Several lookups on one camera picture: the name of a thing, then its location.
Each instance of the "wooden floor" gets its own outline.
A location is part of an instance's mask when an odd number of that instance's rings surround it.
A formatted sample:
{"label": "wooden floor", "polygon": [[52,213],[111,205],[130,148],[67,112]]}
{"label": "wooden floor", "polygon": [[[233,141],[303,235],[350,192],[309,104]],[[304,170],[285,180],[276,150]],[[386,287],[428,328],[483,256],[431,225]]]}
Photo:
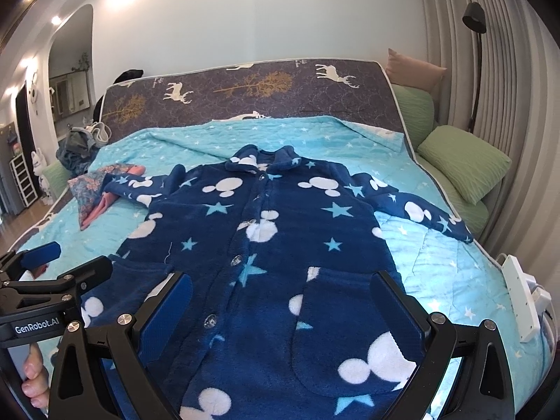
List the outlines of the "wooden floor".
{"label": "wooden floor", "polygon": [[29,208],[19,215],[2,215],[0,224],[0,256],[3,255],[27,229],[42,219],[50,205],[43,204],[42,200],[36,200]]}

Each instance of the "green cushion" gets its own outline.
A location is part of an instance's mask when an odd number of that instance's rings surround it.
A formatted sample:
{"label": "green cushion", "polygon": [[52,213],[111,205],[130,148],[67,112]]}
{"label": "green cushion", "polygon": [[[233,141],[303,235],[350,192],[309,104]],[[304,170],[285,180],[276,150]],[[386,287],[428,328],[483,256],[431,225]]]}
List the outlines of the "green cushion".
{"label": "green cushion", "polygon": [[447,194],[449,201],[453,204],[455,210],[457,210],[458,215],[465,221],[471,233],[475,237],[478,237],[488,221],[489,213],[486,205],[484,205],[483,202],[477,202],[476,205],[466,202],[444,174],[419,154],[416,154],[416,159],[418,163],[438,181]]}
{"label": "green cushion", "polygon": [[56,160],[52,164],[46,166],[43,175],[49,182],[49,190],[52,197],[56,200],[62,195],[68,186],[70,180],[70,172],[67,171],[60,161]]}
{"label": "green cushion", "polygon": [[439,126],[418,153],[440,170],[468,203],[476,205],[506,175],[511,159],[489,143],[453,126]]}
{"label": "green cushion", "polygon": [[416,150],[433,129],[433,99],[428,92],[418,88],[393,84],[400,113]]}

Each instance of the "bed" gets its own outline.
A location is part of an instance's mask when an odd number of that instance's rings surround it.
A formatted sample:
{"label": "bed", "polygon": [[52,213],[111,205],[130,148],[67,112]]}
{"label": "bed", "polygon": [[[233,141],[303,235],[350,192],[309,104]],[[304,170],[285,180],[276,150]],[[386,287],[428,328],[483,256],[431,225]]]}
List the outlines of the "bed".
{"label": "bed", "polygon": [[[144,165],[148,175],[168,174],[178,163],[189,169],[222,162],[250,143],[266,150],[290,144],[305,157],[343,163],[351,174],[368,172],[452,211],[437,182],[416,164],[378,63],[290,60],[139,79],[107,90],[102,121],[113,137],[90,170],[125,162]],[[62,256],[43,275],[52,278],[116,252],[145,214],[141,205],[120,200],[80,232],[76,201],[66,193],[47,224],[28,232],[19,245],[30,249],[58,241]],[[376,217],[407,293],[428,312],[441,311],[459,324],[478,325],[485,318],[498,324],[519,410],[548,371],[550,351],[542,335],[519,342],[508,290],[495,263],[475,244],[383,213]],[[40,345],[48,355],[55,344]],[[458,366],[457,360],[450,364],[432,402],[434,418]]]}

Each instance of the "navy blue pajama top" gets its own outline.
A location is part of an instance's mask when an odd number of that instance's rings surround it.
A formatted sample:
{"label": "navy blue pajama top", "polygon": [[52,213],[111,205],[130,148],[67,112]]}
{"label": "navy blue pajama top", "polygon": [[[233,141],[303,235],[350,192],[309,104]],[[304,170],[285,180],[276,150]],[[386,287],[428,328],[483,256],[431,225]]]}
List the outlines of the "navy blue pajama top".
{"label": "navy blue pajama top", "polygon": [[84,296],[86,325],[134,313],[171,272],[188,274],[191,302],[147,365],[183,419],[381,418],[422,351],[414,344],[406,360],[373,306],[372,273],[403,287],[374,211],[473,240],[421,197],[292,147],[248,145],[167,176],[107,175],[104,190],[148,214],[111,256],[111,279]]}

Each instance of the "finger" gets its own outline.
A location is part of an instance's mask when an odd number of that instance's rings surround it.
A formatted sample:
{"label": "finger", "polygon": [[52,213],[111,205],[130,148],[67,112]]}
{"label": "finger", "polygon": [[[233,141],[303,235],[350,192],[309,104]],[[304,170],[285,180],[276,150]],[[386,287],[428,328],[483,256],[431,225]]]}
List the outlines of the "finger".
{"label": "finger", "polygon": [[23,364],[23,371],[28,379],[35,379],[43,369],[43,354],[37,343],[29,346],[29,355]]}
{"label": "finger", "polygon": [[32,398],[31,401],[33,407],[36,407],[38,409],[49,407],[49,390],[47,390],[45,393],[41,393],[38,397]]}
{"label": "finger", "polygon": [[43,368],[39,376],[35,379],[26,380],[23,384],[21,384],[21,389],[28,398],[38,397],[39,395],[45,393],[48,388],[49,373],[45,368]]}

